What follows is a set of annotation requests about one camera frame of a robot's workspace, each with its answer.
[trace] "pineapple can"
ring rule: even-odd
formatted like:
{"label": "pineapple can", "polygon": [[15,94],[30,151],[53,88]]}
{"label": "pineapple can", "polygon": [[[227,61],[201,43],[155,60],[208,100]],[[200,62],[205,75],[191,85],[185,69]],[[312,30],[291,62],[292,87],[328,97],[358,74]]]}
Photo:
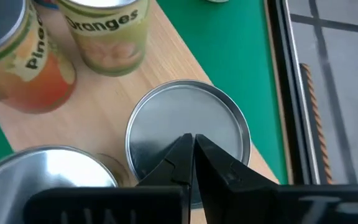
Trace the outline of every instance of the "pineapple can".
{"label": "pineapple can", "polygon": [[25,113],[48,112],[69,98],[75,80],[32,2],[0,0],[0,101]]}
{"label": "pineapple can", "polygon": [[107,76],[135,70],[145,55],[149,0],[57,0],[81,57]]}

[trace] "green mat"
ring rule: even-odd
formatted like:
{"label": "green mat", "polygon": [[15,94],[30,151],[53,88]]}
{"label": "green mat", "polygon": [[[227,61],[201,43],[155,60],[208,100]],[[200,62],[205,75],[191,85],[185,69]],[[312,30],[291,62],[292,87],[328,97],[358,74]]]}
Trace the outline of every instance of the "green mat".
{"label": "green mat", "polygon": [[[262,0],[159,0],[197,61],[247,118],[254,144],[280,183],[287,175]],[[11,148],[0,129],[0,158]]]}

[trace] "orange and black striped tape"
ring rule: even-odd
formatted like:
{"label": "orange and black striped tape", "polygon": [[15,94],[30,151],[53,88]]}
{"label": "orange and black striped tape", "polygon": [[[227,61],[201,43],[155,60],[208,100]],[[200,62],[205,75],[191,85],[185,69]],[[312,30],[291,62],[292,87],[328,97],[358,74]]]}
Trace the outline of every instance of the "orange and black striped tape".
{"label": "orange and black striped tape", "polygon": [[323,127],[321,124],[320,113],[318,111],[316,95],[314,94],[314,87],[313,87],[313,81],[311,79],[310,67],[304,63],[301,63],[300,66],[301,69],[303,69],[306,73],[307,88],[309,89],[311,106],[313,109],[314,119],[316,120],[316,129],[318,133],[320,149],[323,155],[323,164],[324,164],[324,171],[327,178],[327,183],[333,184],[333,176],[331,173],[331,167],[329,165],[326,140],[324,138]]}

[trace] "black frame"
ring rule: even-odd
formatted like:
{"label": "black frame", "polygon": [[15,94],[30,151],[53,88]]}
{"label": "black frame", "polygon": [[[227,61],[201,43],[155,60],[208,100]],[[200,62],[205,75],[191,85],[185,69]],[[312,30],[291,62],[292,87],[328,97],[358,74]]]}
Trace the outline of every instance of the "black frame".
{"label": "black frame", "polygon": [[327,184],[310,94],[306,91],[306,80],[300,73],[296,59],[286,1],[267,0],[266,4],[294,184]]}

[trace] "can rim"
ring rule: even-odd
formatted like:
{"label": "can rim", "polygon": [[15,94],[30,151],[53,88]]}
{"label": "can rim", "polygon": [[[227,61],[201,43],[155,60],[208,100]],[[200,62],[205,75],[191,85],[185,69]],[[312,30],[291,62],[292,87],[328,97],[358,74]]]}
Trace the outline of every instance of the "can rim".
{"label": "can rim", "polygon": [[38,152],[45,152],[49,150],[63,150],[63,151],[71,151],[71,152],[77,152],[84,156],[88,156],[90,159],[94,160],[96,163],[98,163],[110,176],[112,180],[112,184],[115,187],[118,187],[118,183],[116,178],[113,176],[113,174],[110,172],[110,170],[100,161],[98,161],[94,156],[92,156],[90,153],[83,151],[81,149],[77,149],[72,146],[65,146],[65,145],[43,145],[43,146],[34,146],[34,147],[28,147],[24,149],[21,152],[14,152],[12,155],[7,156],[5,158],[0,159],[0,169],[4,168],[6,165],[10,164],[10,162],[17,161],[20,158],[24,158],[27,156],[31,156],[34,153]]}
{"label": "can rim", "polygon": [[57,0],[57,2],[60,3],[64,3],[64,2],[70,2],[76,6],[80,6],[80,7],[85,7],[87,9],[100,9],[100,10],[108,10],[108,9],[120,9],[126,6],[130,6],[131,4],[134,4],[135,2],[138,2],[140,0],[130,0],[128,3],[125,4],[116,4],[116,5],[112,5],[112,6],[90,6],[90,5],[85,5],[85,4],[81,4],[78,3],[76,0]]}
{"label": "can rim", "polygon": [[248,122],[244,116],[244,114],[242,113],[242,111],[240,110],[240,107],[238,107],[238,105],[236,104],[236,102],[234,102],[234,100],[227,95],[225,92],[223,92],[222,90],[220,90],[219,88],[206,83],[206,82],[202,82],[200,80],[192,80],[192,79],[181,79],[181,80],[172,80],[169,82],[165,82],[163,84],[160,84],[158,86],[156,86],[155,88],[151,89],[150,91],[148,91],[135,105],[135,108],[132,110],[131,116],[129,117],[128,123],[127,123],[127,128],[126,128],[126,132],[125,132],[125,153],[126,153],[126,157],[127,157],[127,163],[129,166],[129,169],[131,170],[132,174],[134,175],[136,181],[139,181],[139,175],[137,174],[137,172],[135,171],[135,167],[134,167],[134,163],[132,161],[132,157],[131,157],[131,149],[129,147],[129,136],[131,133],[131,129],[132,129],[132,125],[133,122],[138,114],[138,112],[140,111],[141,107],[149,100],[151,99],[151,97],[154,96],[154,94],[158,93],[161,90],[166,89],[166,87],[171,86],[172,84],[175,83],[188,83],[188,82],[193,82],[193,83],[197,83],[198,85],[208,85],[208,87],[212,87],[214,88],[216,91],[218,91],[221,96],[225,97],[227,100],[229,100],[230,102],[233,103],[234,108],[230,108],[230,111],[233,113],[233,109],[236,110],[237,113],[239,113],[240,117],[243,120],[243,125],[245,125],[246,130],[248,131],[248,135],[246,135],[245,137],[249,140],[249,144],[247,146],[243,146],[244,150],[248,149],[249,150],[249,156],[248,156],[248,161],[244,161],[245,160],[245,154],[242,155],[241,158],[241,162],[244,163],[246,166],[249,166],[250,160],[251,160],[251,156],[252,156],[252,140],[251,140],[251,135],[250,135],[250,130],[249,130],[249,126],[248,126]]}
{"label": "can rim", "polygon": [[18,30],[18,28],[21,26],[24,20],[24,16],[27,12],[27,1],[22,0],[22,8],[21,13],[19,15],[19,18],[17,18],[16,23],[12,26],[12,28],[3,36],[0,38],[0,47],[4,45]]}

